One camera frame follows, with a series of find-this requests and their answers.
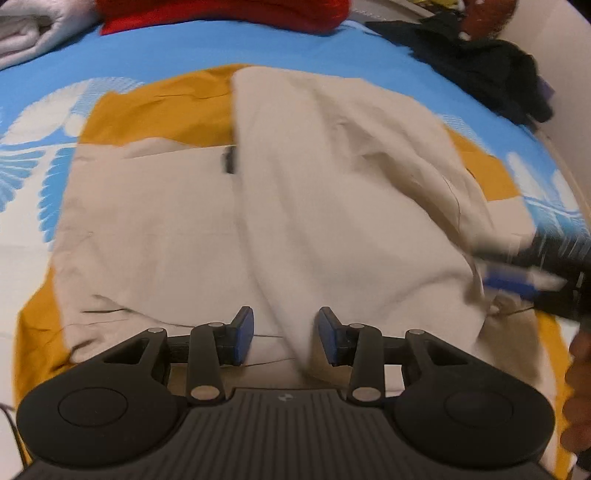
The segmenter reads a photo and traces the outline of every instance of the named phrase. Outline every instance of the white wall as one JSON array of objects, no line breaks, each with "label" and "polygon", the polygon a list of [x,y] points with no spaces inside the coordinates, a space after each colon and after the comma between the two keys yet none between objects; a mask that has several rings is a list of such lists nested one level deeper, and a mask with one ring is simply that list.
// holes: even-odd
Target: white wall
[{"label": "white wall", "polygon": [[566,0],[521,0],[502,38],[531,53],[556,91],[542,130],[591,203],[591,25]]}]

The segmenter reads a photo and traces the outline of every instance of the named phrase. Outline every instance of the black cloth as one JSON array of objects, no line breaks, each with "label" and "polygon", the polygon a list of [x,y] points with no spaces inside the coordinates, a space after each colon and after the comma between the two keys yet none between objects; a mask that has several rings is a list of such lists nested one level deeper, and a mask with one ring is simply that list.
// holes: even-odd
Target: black cloth
[{"label": "black cloth", "polygon": [[504,40],[458,38],[457,16],[444,12],[420,24],[402,21],[367,22],[374,32],[413,50],[417,60],[458,85],[490,110],[517,125],[532,126],[553,112],[538,87],[534,58]]}]

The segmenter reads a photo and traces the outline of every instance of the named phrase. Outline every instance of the beige garment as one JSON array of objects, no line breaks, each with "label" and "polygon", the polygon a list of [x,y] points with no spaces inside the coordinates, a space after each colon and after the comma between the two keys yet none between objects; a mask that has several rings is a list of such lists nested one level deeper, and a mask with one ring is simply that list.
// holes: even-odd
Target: beige garment
[{"label": "beige garment", "polygon": [[[74,360],[149,326],[229,321],[243,304],[260,336],[249,364],[295,356],[345,381],[311,349],[324,305],[470,351],[484,311],[448,236],[469,246],[492,227],[441,122],[356,79],[253,67],[233,86],[235,175],[219,147],[78,147],[53,257]],[[396,372],[387,388],[401,389]]]}]

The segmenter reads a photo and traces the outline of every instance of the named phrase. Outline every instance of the human hand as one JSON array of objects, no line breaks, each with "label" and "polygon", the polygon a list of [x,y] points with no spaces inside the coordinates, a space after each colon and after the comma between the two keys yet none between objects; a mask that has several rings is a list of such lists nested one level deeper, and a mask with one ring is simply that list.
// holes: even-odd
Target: human hand
[{"label": "human hand", "polygon": [[563,413],[571,426],[562,434],[564,448],[579,453],[591,448],[591,333],[579,332],[570,345],[573,365],[566,383],[574,389],[564,404]]}]

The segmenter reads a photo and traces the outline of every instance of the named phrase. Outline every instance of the clothing pile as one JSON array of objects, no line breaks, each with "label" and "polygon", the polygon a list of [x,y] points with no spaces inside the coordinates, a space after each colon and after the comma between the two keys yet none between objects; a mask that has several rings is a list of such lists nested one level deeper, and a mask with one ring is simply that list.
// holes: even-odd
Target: clothing pile
[{"label": "clothing pile", "polygon": [[98,20],[94,0],[0,1],[0,70],[47,53]]},{"label": "clothing pile", "polygon": [[532,126],[530,117],[538,122],[552,118],[534,58],[504,40],[462,40],[460,25],[450,12],[420,24],[394,21],[366,26],[396,45],[410,47],[416,59],[517,125]]}]

